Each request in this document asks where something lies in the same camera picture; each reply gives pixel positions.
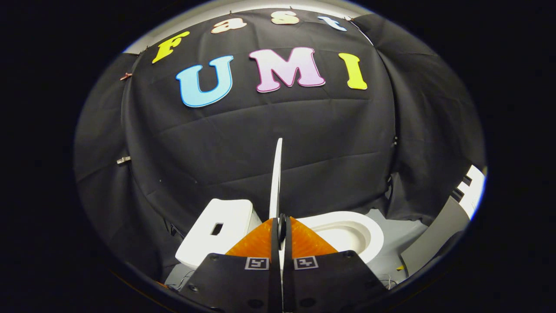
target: metal clip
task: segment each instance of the metal clip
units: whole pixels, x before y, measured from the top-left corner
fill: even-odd
[[[126,73],[122,78],[120,78],[120,80],[124,80],[124,79],[128,79],[129,77],[131,77],[133,74],[131,73]]]
[[[125,156],[125,157],[119,159],[118,161],[116,161],[116,163],[117,163],[117,164],[122,164],[122,163],[124,163],[124,162],[129,161],[129,160],[131,160],[131,156]]]

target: letter u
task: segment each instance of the letter u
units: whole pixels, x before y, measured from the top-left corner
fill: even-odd
[[[199,71],[202,65],[191,66],[176,75],[180,81],[180,93],[183,104],[190,107],[200,107],[217,102],[224,98],[232,89],[232,73],[230,61],[233,56],[221,56],[208,63],[216,68],[218,83],[211,91],[201,91],[199,87]]]

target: pink letter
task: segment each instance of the pink letter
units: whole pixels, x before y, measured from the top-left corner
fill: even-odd
[[[324,79],[319,75],[313,60],[315,50],[306,47],[297,47],[291,51],[290,59],[286,62],[276,52],[270,49],[257,50],[249,54],[249,57],[257,61],[261,84],[257,86],[258,92],[270,92],[280,88],[280,83],[274,80],[274,72],[288,87],[294,85],[295,75],[299,69],[300,77],[297,83],[305,87],[316,87],[324,85]]]

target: wrinkled fabric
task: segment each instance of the wrinkled fabric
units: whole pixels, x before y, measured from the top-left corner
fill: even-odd
[[[350,23],[295,10],[300,22],[276,25],[258,9],[186,30],[173,52],[152,63],[158,45],[123,53],[100,77],[76,130],[75,175],[83,207],[115,254],[164,281],[174,253],[213,198],[248,199],[269,214],[276,141],[283,138],[280,210],[294,218],[334,211],[430,224],[470,164],[485,165],[482,133],[463,84],[423,43],[371,14]],[[229,18],[247,25],[213,34]],[[259,93],[249,53],[315,50],[325,84],[297,83]],[[368,88],[351,89],[338,53],[360,59]],[[231,55],[233,85],[221,100],[188,107],[176,75],[202,65],[199,88],[217,84],[209,62]],[[126,72],[132,76],[120,81]],[[121,165],[116,160],[130,156]]]

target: white toilet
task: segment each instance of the white toilet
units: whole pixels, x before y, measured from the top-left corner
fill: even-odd
[[[356,212],[338,211],[297,218],[338,251],[353,250],[369,263],[382,249],[384,234],[370,217]]]
[[[277,218],[280,214],[278,198],[281,152],[282,139],[280,138],[276,146],[272,172],[269,218]],[[384,243],[384,234],[379,225],[360,213],[338,211],[296,219],[339,252],[355,251],[365,263],[369,263],[380,252]],[[225,254],[260,224],[261,219],[253,210],[249,200],[213,199],[181,243],[176,252],[176,259],[194,270],[207,254]],[[279,250],[279,255],[280,268],[283,268],[284,249]]]
[[[194,270],[207,254],[226,254],[260,224],[251,201],[213,199],[183,239],[176,259]]]

